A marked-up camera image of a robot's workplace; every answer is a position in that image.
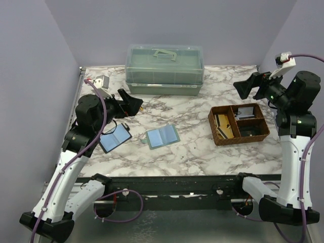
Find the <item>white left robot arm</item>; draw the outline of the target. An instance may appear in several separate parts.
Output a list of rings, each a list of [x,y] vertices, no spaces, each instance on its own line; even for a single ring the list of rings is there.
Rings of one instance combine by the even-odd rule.
[[[96,199],[113,192],[112,179],[95,174],[73,198],[72,188],[103,133],[113,119],[135,116],[143,100],[118,90],[121,100],[103,98],[97,92],[79,98],[76,119],[67,132],[55,172],[40,201],[19,222],[32,234],[53,242],[66,242],[77,217]]]

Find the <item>brown woven basket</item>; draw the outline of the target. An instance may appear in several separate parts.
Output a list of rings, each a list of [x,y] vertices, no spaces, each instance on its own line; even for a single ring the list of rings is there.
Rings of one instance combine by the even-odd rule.
[[[255,118],[236,120],[234,115],[239,107],[254,107]],[[222,139],[216,131],[215,114],[226,114],[229,119],[234,137],[231,139]],[[241,105],[214,106],[211,108],[209,115],[209,124],[215,145],[225,146],[242,143],[252,143],[263,141],[269,134],[270,130],[266,123],[265,117],[256,103]]]

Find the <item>aluminium frame rail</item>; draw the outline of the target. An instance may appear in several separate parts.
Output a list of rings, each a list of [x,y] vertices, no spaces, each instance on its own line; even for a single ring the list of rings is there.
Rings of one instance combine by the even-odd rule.
[[[79,69],[80,69],[80,73],[79,73],[79,77],[78,77],[77,87],[76,87],[75,95],[74,95],[73,102],[72,102],[72,107],[71,107],[71,110],[70,110],[70,115],[69,115],[69,118],[68,118],[67,127],[65,129],[62,142],[64,142],[65,135],[69,131],[69,129],[71,128],[72,123],[74,121],[75,108],[77,106],[77,101],[79,99],[80,92],[81,92],[81,89],[82,89],[82,86],[83,86],[83,83],[84,83],[86,67],[81,66]]]

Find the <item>light green card holder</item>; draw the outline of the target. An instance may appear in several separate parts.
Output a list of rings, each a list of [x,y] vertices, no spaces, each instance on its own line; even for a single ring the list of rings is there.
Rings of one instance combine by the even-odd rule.
[[[180,142],[180,137],[174,125],[153,129],[145,132],[145,138],[140,140],[148,144],[151,150]]]

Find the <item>silver grey card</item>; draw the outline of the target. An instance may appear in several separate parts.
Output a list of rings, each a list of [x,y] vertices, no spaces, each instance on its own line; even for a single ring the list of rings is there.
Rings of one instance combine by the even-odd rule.
[[[254,107],[239,107],[236,114],[234,115],[236,120],[255,118]]]

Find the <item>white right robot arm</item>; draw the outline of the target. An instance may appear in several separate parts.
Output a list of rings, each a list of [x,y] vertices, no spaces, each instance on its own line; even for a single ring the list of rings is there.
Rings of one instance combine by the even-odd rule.
[[[247,80],[234,82],[241,99],[258,88],[255,100],[266,98],[277,109],[276,125],[282,148],[281,182],[278,193],[271,191],[256,176],[245,176],[242,188],[258,203],[261,220],[302,225],[317,223],[319,212],[312,209],[309,192],[310,157],[316,138],[317,121],[309,111],[320,92],[320,77],[299,71],[290,85],[270,72],[254,72]]]

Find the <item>green clear-lid storage box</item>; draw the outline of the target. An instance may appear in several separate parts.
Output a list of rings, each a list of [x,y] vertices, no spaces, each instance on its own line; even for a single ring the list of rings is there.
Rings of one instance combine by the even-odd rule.
[[[131,45],[125,72],[132,94],[197,96],[204,83],[200,46]]]

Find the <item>gold magnetic stripe card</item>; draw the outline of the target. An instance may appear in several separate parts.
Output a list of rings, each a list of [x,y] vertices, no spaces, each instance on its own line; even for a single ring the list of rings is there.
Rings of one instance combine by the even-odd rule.
[[[231,139],[234,137],[231,125],[229,123],[228,116],[226,114],[223,114],[224,118],[223,120],[225,121],[225,124],[221,128],[216,128],[216,131],[219,135],[220,138],[222,139]]]

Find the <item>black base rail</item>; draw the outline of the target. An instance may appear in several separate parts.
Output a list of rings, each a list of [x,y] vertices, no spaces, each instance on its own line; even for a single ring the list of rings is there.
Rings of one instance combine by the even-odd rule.
[[[117,211],[230,210],[231,203],[245,201],[238,175],[113,177],[110,191],[130,189],[117,196]]]

